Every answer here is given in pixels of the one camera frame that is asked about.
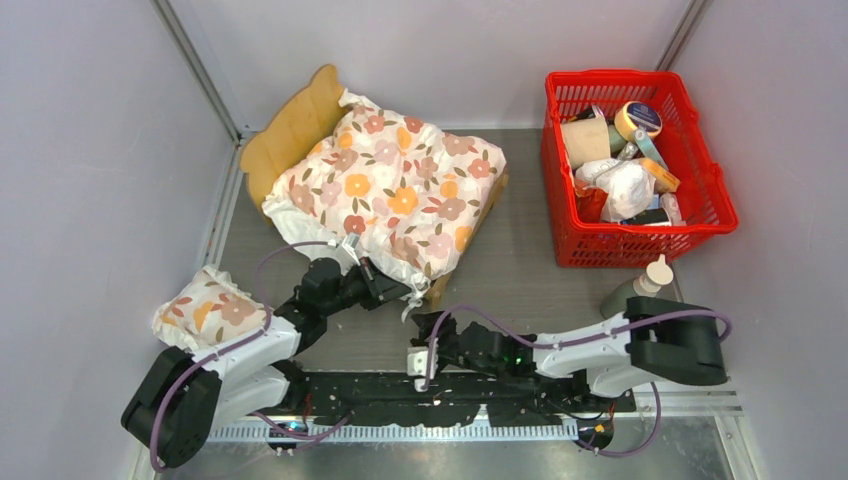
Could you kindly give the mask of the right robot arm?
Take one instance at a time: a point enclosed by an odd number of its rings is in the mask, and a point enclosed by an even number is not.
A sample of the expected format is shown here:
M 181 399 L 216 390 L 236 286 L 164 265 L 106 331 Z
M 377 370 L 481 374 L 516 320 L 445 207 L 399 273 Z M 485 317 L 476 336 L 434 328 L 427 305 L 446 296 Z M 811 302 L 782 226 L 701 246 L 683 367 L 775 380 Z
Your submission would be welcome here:
M 416 315 L 406 373 L 419 392 L 448 366 L 501 381 L 569 380 L 574 403 L 596 410 L 609 398 L 657 381 L 687 386 L 724 384 L 723 342 L 730 319 L 712 309 L 637 296 L 624 311 L 560 333 L 520 335 L 478 308 L 479 321 L 458 327 L 457 305 Z

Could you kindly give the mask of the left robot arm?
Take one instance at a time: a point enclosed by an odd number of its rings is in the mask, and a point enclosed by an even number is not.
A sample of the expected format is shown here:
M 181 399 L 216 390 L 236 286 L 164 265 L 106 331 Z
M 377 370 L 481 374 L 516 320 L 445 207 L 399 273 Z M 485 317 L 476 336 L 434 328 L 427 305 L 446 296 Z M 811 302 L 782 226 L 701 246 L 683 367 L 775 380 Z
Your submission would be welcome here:
M 265 408 L 298 412 L 307 398 L 297 369 L 279 363 L 311 347 L 329 316 L 359 305 L 373 310 L 409 295 L 409 286 L 362 257 L 347 272 L 331 258 L 310 262 L 292 296 L 252 332 L 192 354 L 162 351 L 131 397 L 121 426 L 148 449 L 162 473 L 192 459 L 215 430 Z

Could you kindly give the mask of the wooden pet bed frame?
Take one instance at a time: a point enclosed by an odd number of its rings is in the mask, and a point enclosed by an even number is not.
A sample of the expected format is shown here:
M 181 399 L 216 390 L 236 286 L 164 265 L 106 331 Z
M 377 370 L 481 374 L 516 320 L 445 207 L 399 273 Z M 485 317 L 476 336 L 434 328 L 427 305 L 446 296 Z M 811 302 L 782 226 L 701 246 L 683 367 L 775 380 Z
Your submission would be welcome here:
M 268 126 L 245 146 L 240 166 L 246 175 L 248 193 L 259 213 L 271 225 L 274 226 L 261 210 L 261 202 L 283 172 L 302 160 L 316 143 L 332 133 L 346 112 L 339 104 L 344 91 L 349 90 L 339 83 L 337 70 L 333 65 L 319 68 L 309 83 L 288 100 Z M 508 179 L 507 167 L 484 207 L 483 217 L 475 227 L 472 239 L 498 200 Z M 431 284 L 422 304 L 439 302 L 452 273 Z

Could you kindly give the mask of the large floral cushion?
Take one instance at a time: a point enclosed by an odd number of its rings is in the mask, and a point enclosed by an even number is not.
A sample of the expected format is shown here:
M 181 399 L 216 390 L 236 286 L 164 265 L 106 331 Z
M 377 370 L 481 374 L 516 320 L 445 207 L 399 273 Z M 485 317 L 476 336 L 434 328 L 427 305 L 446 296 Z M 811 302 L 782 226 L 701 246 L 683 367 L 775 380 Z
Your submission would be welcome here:
M 310 259 L 358 235 L 357 251 L 410 287 L 402 298 L 413 309 L 456 269 L 506 157 L 363 95 L 344 91 L 339 104 L 332 133 L 274 181 L 261 210 Z

